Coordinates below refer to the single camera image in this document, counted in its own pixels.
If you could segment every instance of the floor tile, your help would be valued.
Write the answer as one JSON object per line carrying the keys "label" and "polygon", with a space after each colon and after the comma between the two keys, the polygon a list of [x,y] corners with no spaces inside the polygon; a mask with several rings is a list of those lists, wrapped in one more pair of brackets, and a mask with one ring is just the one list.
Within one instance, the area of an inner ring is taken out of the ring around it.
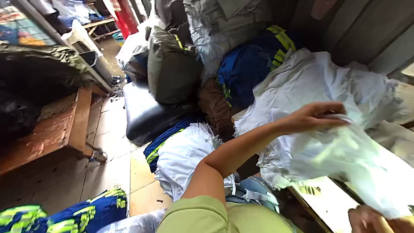
{"label": "floor tile", "polygon": [[130,155],[120,156],[88,169],[81,201],[94,198],[107,189],[119,187],[130,193]]}
{"label": "floor tile", "polygon": [[155,181],[142,153],[145,147],[131,152],[131,193]]}
{"label": "floor tile", "polygon": [[98,100],[96,103],[94,103],[91,106],[91,110],[89,112],[86,141],[90,144],[94,143],[96,130],[98,128],[98,123],[99,123],[99,117],[101,116],[101,109],[102,109],[103,104],[104,104],[103,99]]}
{"label": "floor tile", "polygon": [[164,194],[164,191],[159,186],[159,181],[156,180],[131,193],[130,216],[149,213],[161,208],[169,208],[171,204],[171,198]]}
{"label": "floor tile", "polygon": [[85,173],[62,179],[59,183],[36,192],[32,203],[39,204],[48,213],[55,214],[79,202]]}
{"label": "floor tile", "polygon": [[99,118],[98,129],[96,130],[97,136],[111,131],[111,124],[113,121],[111,112],[112,111],[106,111],[101,113],[101,117]]}
{"label": "floor tile", "polygon": [[111,97],[107,98],[103,102],[101,112],[106,112],[113,109],[124,109],[125,99],[124,97]]}
{"label": "floor tile", "polygon": [[122,138],[122,136],[117,136],[113,132],[108,132],[96,136],[94,146],[101,148],[106,153],[108,161],[111,161],[121,155],[129,154],[131,143],[126,136]]}
{"label": "floor tile", "polygon": [[125,109],[113,109],[101,114],[96,135],[113,132],[123,137],[127,131],[127,112]]}
{"label": "floor tile", "polygon": [[0,204],[0,211],[5,210],[5,209],[10,208],[10,207],[24,206],[24,205],[33,204],[33,202],[32,202],[33,195],[34,194],[32,193],[32,194],[28,194],[28,195],[23,196],[23,197],[15,197],[11,201],[7,201],[5,203],[2,203],[2,204]]}
{"label": "floor tile", "polygon": [[0,192],[0,203],[30,195],[82,172],[85,174],[86,158],[66,156],[62,159],[60,155],[47,155],[1,176],[0,187],[7,192]]}

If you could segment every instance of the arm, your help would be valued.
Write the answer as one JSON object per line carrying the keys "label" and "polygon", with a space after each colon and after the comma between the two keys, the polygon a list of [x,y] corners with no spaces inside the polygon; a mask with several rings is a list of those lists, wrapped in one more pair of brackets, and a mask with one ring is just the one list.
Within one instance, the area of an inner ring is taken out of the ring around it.
{"label": "arm", "polygon": [[347,124],[339,119],[320,119],[326,113],[345,114],[340,102],[308,104],[288,117],[257,127],[211,152],[197,165],[182,198],[211,196],[225,206],[223,179],[278,136]]}

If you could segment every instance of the navy blue fabric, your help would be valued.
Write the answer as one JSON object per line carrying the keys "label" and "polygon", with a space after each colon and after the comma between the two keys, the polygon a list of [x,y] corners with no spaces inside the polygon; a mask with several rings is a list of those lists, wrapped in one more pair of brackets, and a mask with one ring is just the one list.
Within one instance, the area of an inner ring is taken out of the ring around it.
{"label": "navy blue fabric", "polygon": [[[147,146],[144,150],[145,158],[148,158],[149,154],[154,151],[161,143],[163,143],[165,140],[167,140],[171,135],[177,133],[180,129],[185,129],[190,126],[191,123],[197,123],[197,122],[204,122],[205,118],[202,115],[191,115],[184,119],[182,119],[180,122],[178,122],[174,127],[170,128],[169,130],[165,131],[165,133],[158,136],[151,144]],[[154,158],[154,160],[151,161],[149,164],[149,168],[152,173],[156,170],[156,163],[158,161],[158,156]]]}
{"label": "navy blue fabric", "polygon": [[[303,48],[295,34],[286,34],[294,42],[297,50]],[[218,80],[229,90],[230,97],[227,101],[233,107],[247,108],[254,102],[252,89],[270,73],[272,61],[275,60],[274,56],[279,49],[287,52],[275,34],[266,30],[224,56]]]}
{"label": "navy blue fabric", "polygon": [[[125,207],[121,208],[120,206],[117,206],[117,199],[125,201]],[[33,221],[33,224],[29,225],[28,229],[24,228],[22,229],[22,232],[31,232],[31,233],[46,233],[47,229],[50,224],[59,223],[65,220],[74,219],[75,223],[80,226],[81,223],[81,215],[84,213],[79,213],[77,215],[73,215],[75,212],[86,208],[88,206],[95,206],[95,215],[92,219],[89,220],[88,224],[85,228],[85,233],[95,233],[102,227],[122,220],[126,218],[127,216],[127,200],[125,192],[123,191],[123,195],[114,195],[110,197],[101,197],[92,203],[89,203],[88,201],[83,201],[80,203],[77,203],[69,208],[66,208],[65,210],[51,215],[49,217],[40,217]],[[23,212],[18,212],[13,216],[13,220],[11,223],[7,224],[6,226],[0,226],[0,233],[9,232],[11,227],[20,221],[21,217],[23,215]]]}

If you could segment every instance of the blue fabric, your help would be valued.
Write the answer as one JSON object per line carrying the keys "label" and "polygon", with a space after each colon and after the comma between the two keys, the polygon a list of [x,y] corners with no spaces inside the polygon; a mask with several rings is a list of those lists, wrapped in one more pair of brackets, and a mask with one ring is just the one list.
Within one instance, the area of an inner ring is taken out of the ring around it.
{"label": "blue fabric", "polygon": [[265,184],[261,177],[251,176],[247,179],[240,181],[240,185],[236,185],[236,194],[227,195],[226,202],[234,202],[239,204],[260,204],[273,211],[275,210],[275,204],[269,201],[246,201],[244,198],[242,198],[242,196],[246,194],[246,189],[264,195],[266,195],[268,192],[271,193],[271,189]]}
{"label": "blue fabric", "polygon": [[[303,45],[297,35],[288,34],[297,50]],[[254,102],[252,89],[261,83],[274,67],[272,61],[278,50],[287,50],[271,31],[264,31],[248,43],[239,45],[228,52],[221,61],[218,81],[229,91],[227,101],[233,107],[247,108]]]}
{"label": "blue fabric", "polygon": [[[79,229],[79,233],[95,233],[102,227],[126,218],[127,216],[127,199],[125,191],[121,189],[113,189],[113,190],[106,190],[103,192],[103,196],[92,199],[86,200],[80,203],[77,203],[65,210],[51,215],[50,217],[46,217],[44,211],[39,207],[40,211],[44,213],[42,217],[34,217],[30,219],[30,224],[23,228],[20,232],[31,232],[31,233],[46,233],[49,226],[55,223],[60,223],[65,220],[74,220],[75,225]],[[87,221],[87,225],[85,230],[81,231],[81,223],[85,223],[85,220],[82,219],[82,215],[87,213],[82,211],[80,213],[75,214],[77,211],[87,208],[89,206],[93,206],[93,216]],[[18,223],[22,217],[22,215],[26,212],[17,212],[12,217],[12,222],[5,226],[0,226],[0,233],[9,232],[12,226]]]}
{"label": "blue fabric", "polygon": [[[171,135],[177,133],[180,129],[185,129],[190,126],[191,123],[197,123],[197,122],[204,122],[205,118],[202,115],[195,114],[188,116],[184,119],[182,119],[180,122],[178,122],[174,127],[170,128],[169,130],[165,131],[163,134],[158,136],[151,144],[147,146],[144,150],[145,158],[147,159],[149,154],[154,151],[161,143],[163,143],[165,140],[167,140]],[[149,168],[152,173],[156,170],[156,163],[158,162],[158,156],[154,158],[154,160],[151,161],[149,164]]]}

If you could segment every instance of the wooden table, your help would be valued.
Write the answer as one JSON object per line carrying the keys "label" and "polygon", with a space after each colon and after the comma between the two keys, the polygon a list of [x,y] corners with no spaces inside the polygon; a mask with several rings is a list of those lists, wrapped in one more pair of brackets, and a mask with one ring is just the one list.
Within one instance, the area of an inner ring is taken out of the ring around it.
{"label": "wooden table", "polygon": [[[83,28],[85,28],[86,30],[89,30],[88,35],[90,35],[90,36],[94,35],[94,37],[92,37],[93,40],[98,40],[100,38],[103,38],[103,37],[106,37],[106,36],[109,36],[109,35],[112,35],[114,33],[119,32],[119,30],[110,31],[109,28],[106,26],[107,23],[114,22],[114,21],[115,21],[114,18],[104,19],[104,20],[101,20],[101,21],[98,21],[98,22],[85,24],[85,25],[83,25]],[[100,25],[104,25],[106,27],[106,29],[108,30],[108,33],[105,33],[105,34],[100,35],[100,36],[96,35],[94,33],[94,31]]]}
{"label": "wooden table", "polygon": [[55,151],[92,157],[92,149],[85,146],[92,92],[80,87],[77,93],[44,106],[32,133],[2,148],[0,175]]}

